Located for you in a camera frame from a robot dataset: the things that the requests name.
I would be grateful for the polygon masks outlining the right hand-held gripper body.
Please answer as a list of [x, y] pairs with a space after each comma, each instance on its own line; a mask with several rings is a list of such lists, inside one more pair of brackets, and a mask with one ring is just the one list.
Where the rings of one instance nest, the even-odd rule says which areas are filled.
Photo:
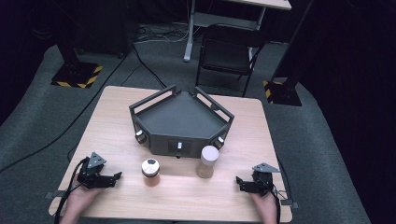
[[258, 193], [264, 196], [270, 192], [273, 195], [277, 195], [276, 186], [273, 183], [273, 173], [278, 173], [279, 170], [275, 167], [262, 162], [252, 167], [253, 173], [253, 193]]

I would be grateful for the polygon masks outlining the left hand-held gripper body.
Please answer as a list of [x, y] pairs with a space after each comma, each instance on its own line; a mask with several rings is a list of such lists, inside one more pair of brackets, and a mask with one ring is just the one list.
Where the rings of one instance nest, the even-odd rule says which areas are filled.
[[100, 174], [105, 163], [106, 160], [103, 157], [93, 152], [90, 157], [84, 159], [78, 173], [78, 182], [87, 189], [99, 189], [104, 187], [105, 182], [115, 180], [113, 176]]

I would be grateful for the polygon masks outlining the silver-lidded spice jar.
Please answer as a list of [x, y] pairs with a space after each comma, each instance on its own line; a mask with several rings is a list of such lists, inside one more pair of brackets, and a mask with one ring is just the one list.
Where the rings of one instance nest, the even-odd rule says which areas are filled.
[[160, 164], [155, 159], [146, 159], [141, 164], [144, 182], [149, 187], [154, 187], [160, 182]]

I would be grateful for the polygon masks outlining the white-lidded spice jar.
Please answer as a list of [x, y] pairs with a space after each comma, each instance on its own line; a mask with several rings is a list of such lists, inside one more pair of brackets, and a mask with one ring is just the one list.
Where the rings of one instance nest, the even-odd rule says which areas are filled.
[[196, 174], [201, 178], [210, 178], [214, 174], [214, 166], [219, 158], [219, 151], [213, 146], [202, 149], [201, 159], [196, 168]]

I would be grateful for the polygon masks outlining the dark grey corner rack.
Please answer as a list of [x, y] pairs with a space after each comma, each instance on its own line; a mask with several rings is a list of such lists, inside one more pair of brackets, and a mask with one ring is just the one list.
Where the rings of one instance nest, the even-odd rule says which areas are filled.
[[129, 106], [134, 137], [154, 155], [198, 158], [206, 146], [224, 146], [234, 115], [200, 88], [175, 85]]

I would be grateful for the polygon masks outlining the person's right hand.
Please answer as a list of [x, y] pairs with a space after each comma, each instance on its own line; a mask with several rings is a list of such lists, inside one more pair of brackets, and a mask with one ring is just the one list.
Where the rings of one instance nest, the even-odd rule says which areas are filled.
[[249, 196], [255, 203], [256, 208], [262, 218], [276, 217], [276, 199], [271, 193], [266, 193], [264, 196], [250, 193]]

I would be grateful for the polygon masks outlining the person's left hand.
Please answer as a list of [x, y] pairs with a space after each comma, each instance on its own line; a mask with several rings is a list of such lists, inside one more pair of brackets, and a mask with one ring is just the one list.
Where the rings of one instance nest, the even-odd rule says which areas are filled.
[[67, 199], [66, 212], [82, 214], [103, 191], [103, 188], [87, 189], [79, 182], [74, 183]]

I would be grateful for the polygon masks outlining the black stand with striped base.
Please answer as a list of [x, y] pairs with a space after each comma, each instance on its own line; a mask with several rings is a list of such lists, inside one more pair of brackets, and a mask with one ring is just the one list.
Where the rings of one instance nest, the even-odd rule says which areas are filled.
[[301, 106], [296, 86], [303, 75], [306, 57], [302, 54], [304, 46], [305, 20], [315, 0], [309, 0], [304, 15], [294, 32], [276, 71], [270, 80], [264, 80], [265, 96], [269, 104]]
[[63, 27], [61, 8], [54, 0], [45, 0], [52, 17], [52, 32], [64, 63], [51, 80], [52, 85], [61, 87], [89, 88], [97, 79], [102, 66], [97, 63], [81, 62], [74, 51], [72, 42]]

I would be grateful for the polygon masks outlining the black folding chair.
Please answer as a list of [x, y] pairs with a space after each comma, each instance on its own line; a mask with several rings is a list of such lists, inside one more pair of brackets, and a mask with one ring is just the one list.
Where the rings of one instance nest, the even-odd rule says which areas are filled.
[[[203, 33], [195, 85], [239, 91], [245, 96], [265, 43], [264, 34], [256, 29], [222, 23], [209, 25]], [[203, 69], [224, 76], [201, 81]]]

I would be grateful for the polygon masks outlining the dark wheeled cabinet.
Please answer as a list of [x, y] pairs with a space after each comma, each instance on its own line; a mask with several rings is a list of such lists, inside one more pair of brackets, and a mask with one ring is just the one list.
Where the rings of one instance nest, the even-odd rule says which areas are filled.
[[76, 0], [74, 47], [122, 58], [129, 50], [124, 9], [125, 0]]

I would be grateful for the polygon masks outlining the white desk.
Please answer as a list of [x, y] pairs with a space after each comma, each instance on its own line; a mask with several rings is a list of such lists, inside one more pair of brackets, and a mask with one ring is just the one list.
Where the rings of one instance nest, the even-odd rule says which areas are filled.
[[195, 11], [196, 0], [191, 0], [191, 8], [188, 10], [189, 12], [188, 32], [187, 32], [188, 39], [183, 57], [183, 61], [185, 63], [188, 63], [191, 60], [191, 51], [193, 47], [193, 32], [195, 26], [207, 27], [211, 24], [226, 23], [226, 24], [259, 30], [262, 26], [263, 17], [267, 8], [291, 10], [291, 4], [289, 0], [226, 0], [226, 1], [260, 7], [261, 12], [259, 14], [258, 19], [255, 21], [249, 21], [249, 20], [237, 19], [232, 17], [212, 15], [209, 14], [208, 12], [196, 12]]

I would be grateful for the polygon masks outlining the grey table edge bracket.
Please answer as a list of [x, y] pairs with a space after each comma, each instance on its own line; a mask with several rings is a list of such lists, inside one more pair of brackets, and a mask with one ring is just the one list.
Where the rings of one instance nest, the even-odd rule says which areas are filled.
[[291, 209], [298, 209], [299, 204], [292, 199], [283, 199], [280, 201], [283, 206], [289, 206]]
[[48, 191], [44, 198], [48, 200], [53, 200], [55, 198], [62, 198], [66, 194], [65, 190], [55, 190], [55, 191]]

